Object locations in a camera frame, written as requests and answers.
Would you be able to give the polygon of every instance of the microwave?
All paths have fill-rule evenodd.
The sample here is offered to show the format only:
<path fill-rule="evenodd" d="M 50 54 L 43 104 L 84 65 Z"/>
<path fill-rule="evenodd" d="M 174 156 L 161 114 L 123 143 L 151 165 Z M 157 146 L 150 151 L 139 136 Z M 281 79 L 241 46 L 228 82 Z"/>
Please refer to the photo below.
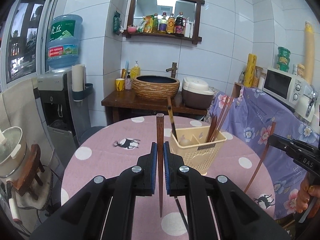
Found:
<path fill-rule="evenodd" d="M 294 111 L 306 84 L 300 76 L 271 68 L 267 70 L 262 90 Z"/>

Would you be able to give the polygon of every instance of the bronze faucet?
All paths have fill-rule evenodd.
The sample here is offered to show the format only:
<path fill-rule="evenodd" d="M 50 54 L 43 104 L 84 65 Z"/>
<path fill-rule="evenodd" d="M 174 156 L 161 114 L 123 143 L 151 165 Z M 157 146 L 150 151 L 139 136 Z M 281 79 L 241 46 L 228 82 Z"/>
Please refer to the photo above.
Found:
<path fill-rule="evenodd" d="M 178 69 L 178 68 L 177 68 L 177 63 L 176 63 L 176 62 L 172 62 L 172 67 L 166 69 L 165 71 L 166 71 L 166 72 L 171 71 L 171 77 L 172 77 L 172 78 L 176 78 L 176 71 L 177 71 L 177 69 Z"/>

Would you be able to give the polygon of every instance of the cream plastic basket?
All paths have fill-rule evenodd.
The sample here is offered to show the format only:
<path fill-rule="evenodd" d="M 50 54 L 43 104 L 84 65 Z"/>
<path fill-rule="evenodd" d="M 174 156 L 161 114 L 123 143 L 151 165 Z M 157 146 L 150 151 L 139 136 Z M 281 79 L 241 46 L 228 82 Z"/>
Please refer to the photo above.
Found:
<path fill-rule="evenodd" d="M 180 146 L 171 131 L 170 151 L 173 154 L 180 155 L 183 158 L 184 164 L 196 169 L 202 175 L 207 174 L 207 170 L 212 164 L 220 147 L 224 144 L 227 138 L 219 132 L 214 142 L 206 143 L 210 126 L 180 128 L 176 129 L 178 141 L 182 138 L 189 139 L 193 145 Z"/>

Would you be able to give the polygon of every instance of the metal screw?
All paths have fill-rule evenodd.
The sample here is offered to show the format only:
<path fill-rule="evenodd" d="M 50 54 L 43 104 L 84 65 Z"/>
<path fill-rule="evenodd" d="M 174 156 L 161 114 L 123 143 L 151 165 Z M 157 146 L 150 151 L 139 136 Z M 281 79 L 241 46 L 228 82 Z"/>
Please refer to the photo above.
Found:
<path fill-rule="evenodd" d="M 103 182 L 104 178 L 102 176 L 96 176 L 94 177 L 93 181 L 97 184 Z"/>
<path fill-rule="evenodd" d="M 181 166 L 181 167 L 179 168 L 179 170 L 180 170 L 181 172 L 188 172 L 190 169 L 189 169 L 188 166 Z"/>
<path fill-rule="evenodd" d="M 218 177 L 218 181 L 221 183 L 226 183 L 228 181 L 228 178 L 226 176 L 221 175 Z"/>
<path fill-rule="evenodd" d="M 131 168 L 131 170 L 132 170 L 133 172 L 137 173 L 137 172 L 140 172 L 140 171 L 142 170 L 142 168 L 141 168 L 140 166 L 133 166 L 133 167 Z"/>

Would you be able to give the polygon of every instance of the round table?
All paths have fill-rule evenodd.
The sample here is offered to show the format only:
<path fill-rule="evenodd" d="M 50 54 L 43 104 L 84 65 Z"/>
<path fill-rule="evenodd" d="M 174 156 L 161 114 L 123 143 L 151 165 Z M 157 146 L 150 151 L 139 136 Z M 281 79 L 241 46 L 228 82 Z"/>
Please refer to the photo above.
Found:
<path fill-rule="evenodd" d="M 209 125 L 185 117 L 175 116 L 174 120 L 176 128 Z M 170 120 L 165 116 L 164 141 L 170 140 L 170 131 Z M 260 158 L 236 136 L 227 132 L 224 132 L 224 135 L 227 141 L 219 150 L 207 176 L 215 178 L 221 174 L 226 175 L 244 190 Z M 152 142 L 156 142 L 156 116 L 127 119 L 98 131 L 86 140 L 71 158 L 63 176 L 61 204 L 64 204 L 93 177 L 118 176 L 123 170 L 136 165 L 139 156 L 150 153 Z M 156 179 L 156 191 L 152 197 L 136 198 L 132 240 L 187 240 L 188 234 L 173 197 L 164 195 L 163 217 L 160 218 L 157 182 L 158 179 Z M 165 180 L 163 192 L 166 192 Z M 263 164 L 247 194 L 273 217 L 275 192 L 270 175 Z M 179 200 L 186 215 L 185 200 L 183 197 L 179 197 Z"/>

